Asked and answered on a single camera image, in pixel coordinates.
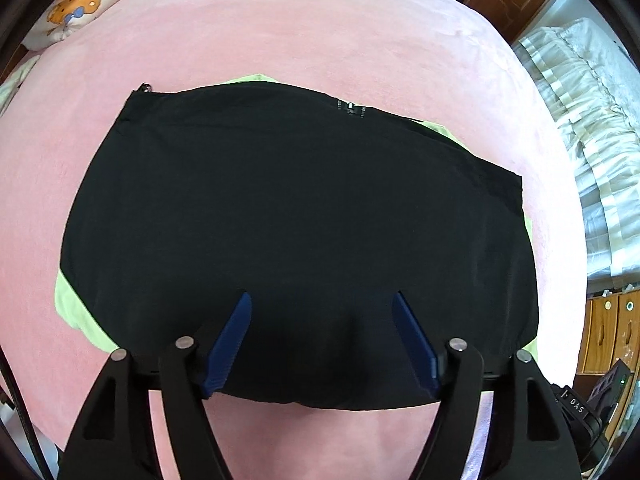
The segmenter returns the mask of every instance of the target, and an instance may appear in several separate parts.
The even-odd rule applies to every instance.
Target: pink bedspread
[[[129,92],[252,73],[444,124],[522,175],[539,364],[549,380],[572,382],[586,288],[580,203],[542,99],[484,18],[453,0],[123,0],[46,50],[0,119],[0,340],[38,427],[64,447],[106,357],[58,318],[52,293],[72,200]],[[446,291],[438,298],[446,306]],[[407,478],[436,410],[321,411],[222,395],[206,405],[238,480]],[[159,453],[175,480],[159,413],[154,396]]]

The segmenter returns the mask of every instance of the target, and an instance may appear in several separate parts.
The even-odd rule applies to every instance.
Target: black cable
[[[44,453],[42,452],[42,448],[40,447],[40,443],[38,442],[38,437],[36,436],[36,432],[33,429],[33,423],[31,422],[29,413],[27,412],[27,407],[24,405],[24,399],[20,394],[18,384],[15,382],[14,373],[9,366],[9,361],[7,361],[1,346],[0,373],[2,374],[2,377],[4,377],[4,382],[6,383],[6,387],[9,390],[9,396],[12,398],[12,401],[15,405],[15,411],[18,413],[18,418],[20,418],[20,423],[22,424],[24,434],[27,437],[27,442],[29,443],[31,452],[36,459],[36,464],[38,464],[38,467],[40,468],[42,477],[44,478],[44,480],[54,480],[53,473],[47,465],[47,461],[44,458]]]

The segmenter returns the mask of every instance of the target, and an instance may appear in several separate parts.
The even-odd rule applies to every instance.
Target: blue gripper pad
[[[411,366],[414,368],[418,384],[427,390],[434,399],[437,399],[440,393],[440,380],[436,352],[400,292],[394,296],[391,314],[404,344],[404,349],[411,361]]]
[[[220,390],[229,377],[231,366],[238,355],[238,350],[251,322],[251,296],[245,292],[229,316],[225,327],[220,331],[207,359],[207,377],[201,389],[204,397],[209,399],[213,392]]]

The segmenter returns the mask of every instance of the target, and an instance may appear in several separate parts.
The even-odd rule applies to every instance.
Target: metal bolt
[[[457,352],[463,352],[466,350],[466,341],[459,337],[455,337],[449,340],[449,346]]]
[[[118,348],[111,352],[112,361],[122,361],[127,356],[127,351],[124,348]]]
[[[516,352],[516,357],[523,363],[530,363],[533,360],[533,356],[526,350],[518,350]]]
[[[175,345],[180,350],[184,350],[187,348],[191,348],[193,346],[193,343],[194,343],[193,337],[191,337],[190,335],[184,335],[180,339],[178,339],[178,341],[175,342]]]

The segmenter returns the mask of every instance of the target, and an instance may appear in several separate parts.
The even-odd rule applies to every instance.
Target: green lining
[[[245,81],[267,81],[271,83],[279,83],[279,81],[266,76],[264,74],[255,74],[248,75],[244,77],[239,77],[237,79],[232,79],[231,81],[225,81],[220,84],[232,84],[232,83],[242,83]],[[440,133],[441,135],[447,137],[448,139],[453,140],[462,146],[465,150],[470,152],[462,142],[460,142],[449,130],[447,130],[444,126],[436,123],[431,123],[429,121],[416,121],[418,124],[430,128],[431,130]],[[524,219],[525,227],[527,229],[527,233],[529,233],[529,239],[532,240],[532,222],[531,219],[525,216]],[[104,331],[100,328],[100,325],[96,322],[89,311],[84,306],[76,292],[73,290],[69,282],[66,280],[62,271],[58,271],[58,278],[56,279],[56,289],[55,289],[55,304],[56,311],[58,314],[66,321],[66,323],[76,330],[82,331],[82,333],[86,336],[86,338],[100,350],[105,352],[113,352],[118,346],[114,343],[109,336],[107,336]],[[525,349],[533,355],[533,357],[538,359],[538,346],[537,339],[535,338],[531,343],[525,346]]]

